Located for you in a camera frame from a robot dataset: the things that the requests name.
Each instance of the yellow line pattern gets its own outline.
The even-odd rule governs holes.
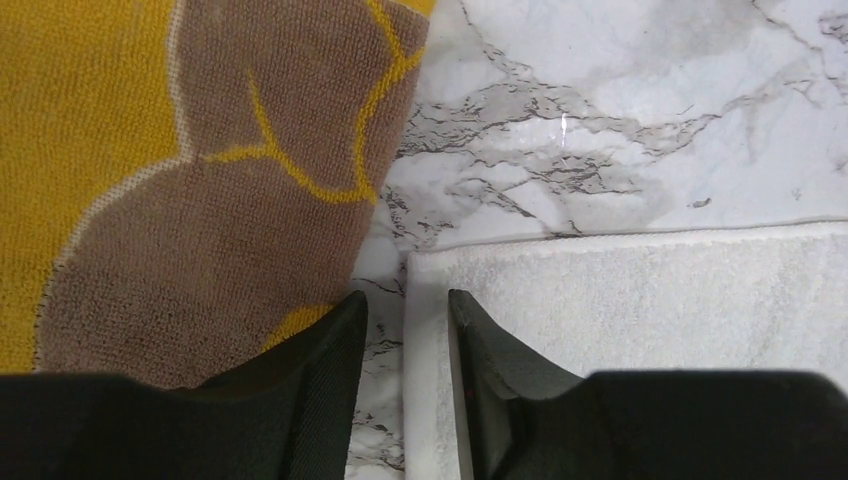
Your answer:
[[[247,76],[250,87],[250,98],[253,103],[253,112],[256,116],[256,121],[259,124],[259,130],[262,134],[264,143],[261,145],[237,146],[225,152],[210,155],[207,160],[218,162],[237,162],[252,158],[269,157],[273,158],[282,165],[286,173],[295,179],[297,184],[306,189],[310,194],[319,200],[330,204],[355,203],[362,200],[367,200],[373,205],[377,204],[377,191],[371,185],[368,179],[368,173],[365,168],[365,145],[366,145],[366,130],[368,122],[377,113],[377,107],[380,102],[386,97],[389,90],[398,82],[404,79],[410,70],[413,70],[421,63],[421,57],[424,54],[424,49],[421,48],[414,54],[406,56],[403,52],[403,46],[400,39],[392,27],[391,19],[383,11],[378,0],[365,0],[371,14],[386,37],[389,48],[392,52],[392,63],[383,74],[382,78],[371,89],[365,104],[359,109],[354,124],[354,141],[353,141],[353,166],[356,186],[348,190],[339,190],[326,188],[318,185],[308,173],[298,167],[286,152],[279,145],[274,131],[271,126],[271,120],[262,105],[259,86],[256,84],[253,72],[248,71]]]

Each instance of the towel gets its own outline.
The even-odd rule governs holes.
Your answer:
[[[408,480],[459,479],[448,289],[557,365],[790,368],[848,387],[848,222],[598,236],[410,255]]]
[[[329,311],[433,3],[0,2],[0,372],[194,387]]]

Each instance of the patterned towel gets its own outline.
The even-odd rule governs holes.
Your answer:
[[[193,387],[340,299],[434,0],[0,5],[0,371]]]

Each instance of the white marble countertop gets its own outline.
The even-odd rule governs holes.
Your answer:
[[[347,478],[403,478],[408,252],[848,217],[848,0],[439,0],[398,155]]]

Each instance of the white cloth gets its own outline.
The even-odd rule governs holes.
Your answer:
[[[848,222],[585,237],[412,254],[404,324],[408,480],[458,480],[448,289],[554,363],[791,368],[848,387]]]

